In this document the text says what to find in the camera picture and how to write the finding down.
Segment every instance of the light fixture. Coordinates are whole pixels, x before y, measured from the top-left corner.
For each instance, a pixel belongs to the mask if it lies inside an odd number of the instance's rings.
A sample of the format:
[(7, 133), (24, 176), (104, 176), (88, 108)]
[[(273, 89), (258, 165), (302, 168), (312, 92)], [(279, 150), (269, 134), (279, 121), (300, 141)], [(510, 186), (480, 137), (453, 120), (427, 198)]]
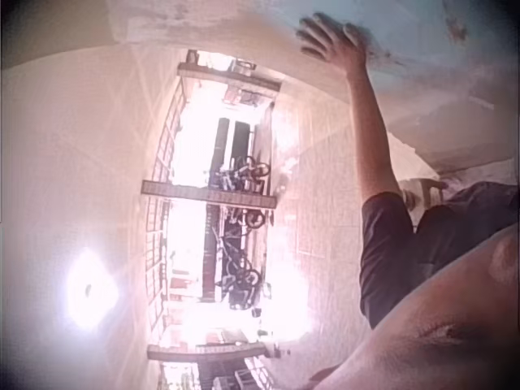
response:
[(68, 313), (81, 328), (96, 327), (115, 306), (118, 289), (98, 256), (85, 250), (67, 279)]

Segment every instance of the person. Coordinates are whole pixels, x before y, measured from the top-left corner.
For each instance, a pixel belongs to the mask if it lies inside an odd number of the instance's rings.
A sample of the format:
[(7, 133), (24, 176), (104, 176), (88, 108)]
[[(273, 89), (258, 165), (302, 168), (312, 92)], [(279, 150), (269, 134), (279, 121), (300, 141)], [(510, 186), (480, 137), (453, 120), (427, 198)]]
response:
[(297, 36), (302, 53), (349, 88), (362, 198), (360, 306), (373, 329), (305, 388), (501, 388), (520, 371), (518, 186), (477, 183), (427, 210), (414, 232), (360, 30), (316, 14), (301, 20)]

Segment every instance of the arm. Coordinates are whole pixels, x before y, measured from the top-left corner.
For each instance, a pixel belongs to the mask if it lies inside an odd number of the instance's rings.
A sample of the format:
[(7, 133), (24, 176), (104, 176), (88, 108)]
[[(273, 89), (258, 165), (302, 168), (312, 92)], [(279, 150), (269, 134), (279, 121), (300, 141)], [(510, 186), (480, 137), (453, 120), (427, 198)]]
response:
[(303, 19), (301, 26), (302, 30), (297, 32), (303, 40), (301, 51), (330, 63), (349, 86), (363, 203), (378, 193), (401, 195), (392, 170), (383, 117), (366, 71), (366, 49), (359, 31), (352, 25), (338, 28), (324, 15)]

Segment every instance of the hand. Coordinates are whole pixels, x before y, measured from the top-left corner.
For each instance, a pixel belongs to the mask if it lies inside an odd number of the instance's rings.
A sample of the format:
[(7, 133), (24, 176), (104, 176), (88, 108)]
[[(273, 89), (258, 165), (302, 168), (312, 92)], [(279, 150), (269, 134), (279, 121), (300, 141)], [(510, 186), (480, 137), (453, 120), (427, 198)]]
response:
[(348, 79), (366, 71), (366, 48), (359, 30), (352, 24), (337, 26), (326, 16), (300, 20), (297, 37), (302, 40), (301, 52), (330, 63)]

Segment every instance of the concrete beam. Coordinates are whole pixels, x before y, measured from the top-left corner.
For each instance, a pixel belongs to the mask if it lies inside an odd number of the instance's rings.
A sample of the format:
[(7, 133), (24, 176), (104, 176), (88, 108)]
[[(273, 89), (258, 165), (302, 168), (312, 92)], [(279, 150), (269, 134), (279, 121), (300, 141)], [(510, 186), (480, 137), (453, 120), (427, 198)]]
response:
[(148, 360), (177, 363), (228, 362), (262, 356), (267, 351), (263, 343), (241, 345), (201, 345), (195, 348), (159, 347), (148, 345)]
[(241, 75), (234, 71), (217, 71), (210, 67), (197, 65), (196, 63), (180, 63), (177, 67), (177, 74), (194, 79), (217, 81), (240, 89), (260, 93), (271, 99), (278, 96), (281, 88), (281, 83), (275, 81)]
[(152, 197), (191, 199), (214, 205), (240, 207), (244, 209), (274, 210), (276, 208), (276, 198), (271, 196), (256, 193), (232, 193), (216, 188), (173, 185), (150, 180), (143, 180), (141, 193)]

